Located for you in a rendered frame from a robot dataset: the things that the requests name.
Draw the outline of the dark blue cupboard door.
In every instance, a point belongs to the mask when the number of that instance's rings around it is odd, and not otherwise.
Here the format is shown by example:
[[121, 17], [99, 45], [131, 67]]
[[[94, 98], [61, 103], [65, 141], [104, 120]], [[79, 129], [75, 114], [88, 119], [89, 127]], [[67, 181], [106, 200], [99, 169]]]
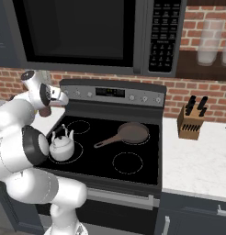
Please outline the dark blue cupboard door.
[[165, 216], [170, 218], [167, 235], [226, 235], [226, 218], [160, 209], [154, 235], [162, 235]]

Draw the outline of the dark blue wall cupboard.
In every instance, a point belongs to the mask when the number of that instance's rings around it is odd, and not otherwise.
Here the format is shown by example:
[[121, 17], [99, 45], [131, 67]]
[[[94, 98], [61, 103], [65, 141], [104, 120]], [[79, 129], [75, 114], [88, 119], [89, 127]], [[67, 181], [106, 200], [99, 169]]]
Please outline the dark blue wall cupboard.
[[20, 66], [7, 21], [3, 0], [0, 0], [0, 67]]

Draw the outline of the black and grey microwave oven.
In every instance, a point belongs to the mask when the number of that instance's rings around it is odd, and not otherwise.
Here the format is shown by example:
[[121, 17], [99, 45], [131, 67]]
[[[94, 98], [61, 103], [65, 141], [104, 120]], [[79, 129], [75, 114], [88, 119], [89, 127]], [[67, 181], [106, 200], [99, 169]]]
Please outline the black and grey microwave oven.
[[18, 66], [174, 77], [187, 0], [2, 0]]

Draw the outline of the dark wooden shelf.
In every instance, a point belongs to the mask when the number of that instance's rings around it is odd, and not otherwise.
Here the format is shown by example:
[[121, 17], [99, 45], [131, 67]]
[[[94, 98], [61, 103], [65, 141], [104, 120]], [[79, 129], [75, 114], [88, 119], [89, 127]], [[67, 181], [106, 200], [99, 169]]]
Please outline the dark wooden shelf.
[[198, 65], [196, 50], [181, 50], [176, 68], [176, 78], [226, 82], [226, 66], [221, 64], [221, 52], [211, 66]]

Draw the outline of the black and steel stove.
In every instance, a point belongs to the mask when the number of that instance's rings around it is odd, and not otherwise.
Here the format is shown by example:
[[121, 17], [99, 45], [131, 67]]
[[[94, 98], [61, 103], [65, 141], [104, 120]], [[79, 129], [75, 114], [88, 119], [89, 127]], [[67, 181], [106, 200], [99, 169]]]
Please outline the black and steel stove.
[[[62, 124], [73, 131], [74, 153], [65, 162], [49, 158], [41, 170], [75, 179], [87, 188], [133, 196], [154, 196], [162, 192], [162, 118], [166, 88], [97, 79], [63, 79], [61, 89], [68, 90], [69, 103], [52, 130]], [[149, 130], [141, 143], [117, 141], [95, 148], [100, 141], [118, 133], [119, 127], [137, 122]], [[76, 210], [89, 235], [153, 235], [159, 207], [153, 210], [125, 207], [88, 199]]]

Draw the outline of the dark blue base cupboard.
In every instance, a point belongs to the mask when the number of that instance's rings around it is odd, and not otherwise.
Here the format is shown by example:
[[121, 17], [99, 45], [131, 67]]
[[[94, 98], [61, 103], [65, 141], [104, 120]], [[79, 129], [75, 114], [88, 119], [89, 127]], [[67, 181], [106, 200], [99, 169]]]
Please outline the dark blue base cupboard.
[[36, 207], [12, 199], [6, 192], [6, 185], [2, 182], [0, 182], [0, 229], [34, 235], [44, 234]]

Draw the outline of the pale grey jar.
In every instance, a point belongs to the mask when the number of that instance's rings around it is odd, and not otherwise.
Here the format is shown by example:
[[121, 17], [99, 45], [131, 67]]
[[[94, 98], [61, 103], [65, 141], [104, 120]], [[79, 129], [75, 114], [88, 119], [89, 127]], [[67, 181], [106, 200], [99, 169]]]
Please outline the pale grey jar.
[[49, 71], [38, 70], [38, 73], [43, 83], [51, 85], [51, 74]]

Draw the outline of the wooden knife block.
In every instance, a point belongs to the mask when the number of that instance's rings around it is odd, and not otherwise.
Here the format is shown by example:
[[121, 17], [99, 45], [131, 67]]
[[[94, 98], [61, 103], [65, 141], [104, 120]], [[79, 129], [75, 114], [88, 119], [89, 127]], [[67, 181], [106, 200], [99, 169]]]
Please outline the wooden knife block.
[[196, 104], [196, 97], [190, 96], [186, 105], [183, 105], [177, 118], [177, 132], [180, 139], [198, 140], [200, 128], [204, 122], [205, 107], [208, 98], [203, 96]]

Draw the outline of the white kettle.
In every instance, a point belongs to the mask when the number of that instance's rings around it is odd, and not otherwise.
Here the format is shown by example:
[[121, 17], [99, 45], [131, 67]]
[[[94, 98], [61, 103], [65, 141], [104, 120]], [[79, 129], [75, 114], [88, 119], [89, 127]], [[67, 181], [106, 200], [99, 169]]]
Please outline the white kettle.
[[[65, 135], [57, 137], [57, 134], [62, 130], [65, 132]], [[69, 160], [73, 156], [73, 153], [73, 131], [68, 132], [68, 129], [62, 124], [52, 132], [50, 145], [51, 157], [58, 162], [64, 162]]]

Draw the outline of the brown round object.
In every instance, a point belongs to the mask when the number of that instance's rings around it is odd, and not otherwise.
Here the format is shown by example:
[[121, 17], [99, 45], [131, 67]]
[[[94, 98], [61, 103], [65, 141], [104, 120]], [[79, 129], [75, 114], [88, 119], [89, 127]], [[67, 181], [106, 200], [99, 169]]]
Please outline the brown round object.
[[46, 106], [39, 110], [39, 114], [41, 117], [46, 118], [51, 115], [51, 108], [49, 106]]

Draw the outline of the brown frying pan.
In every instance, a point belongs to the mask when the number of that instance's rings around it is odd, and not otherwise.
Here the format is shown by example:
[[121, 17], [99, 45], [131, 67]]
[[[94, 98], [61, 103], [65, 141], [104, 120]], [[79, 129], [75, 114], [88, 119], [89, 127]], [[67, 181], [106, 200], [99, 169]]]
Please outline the brown frying pan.
[[119, 127], [118, 133], [115, 136], [107, 140], [100, 141], [99, 143], [95, 144], [94, 147], [100, 148], [117, 141], [126, 141], [127, 143], [141, 143], [144, 142], [148, 136], [149, 130], [146, 126], [137, 122], [128, 122], [122, 124]]

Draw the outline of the dark blue drawer front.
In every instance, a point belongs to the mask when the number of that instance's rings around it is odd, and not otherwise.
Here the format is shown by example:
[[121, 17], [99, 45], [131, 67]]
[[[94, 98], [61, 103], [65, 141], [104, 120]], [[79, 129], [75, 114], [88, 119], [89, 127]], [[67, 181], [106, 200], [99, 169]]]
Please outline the dark blue drawer front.
[[217, 209], [220, 205], [222, 210], [226, 210], [226, 202], [199, 198], [193, 196], [182, 196], [177, 194], [162, 193], [160, 207], [179, 212], [199, 213], [217, 217]]

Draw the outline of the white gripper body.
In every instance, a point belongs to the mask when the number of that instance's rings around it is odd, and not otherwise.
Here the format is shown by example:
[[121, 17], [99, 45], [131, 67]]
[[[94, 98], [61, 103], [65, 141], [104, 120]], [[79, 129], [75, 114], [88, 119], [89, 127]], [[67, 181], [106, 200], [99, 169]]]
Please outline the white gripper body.
[[69, 103], [69, 98], [60, 88], [51, 86], [51, 106], [66, 106]]

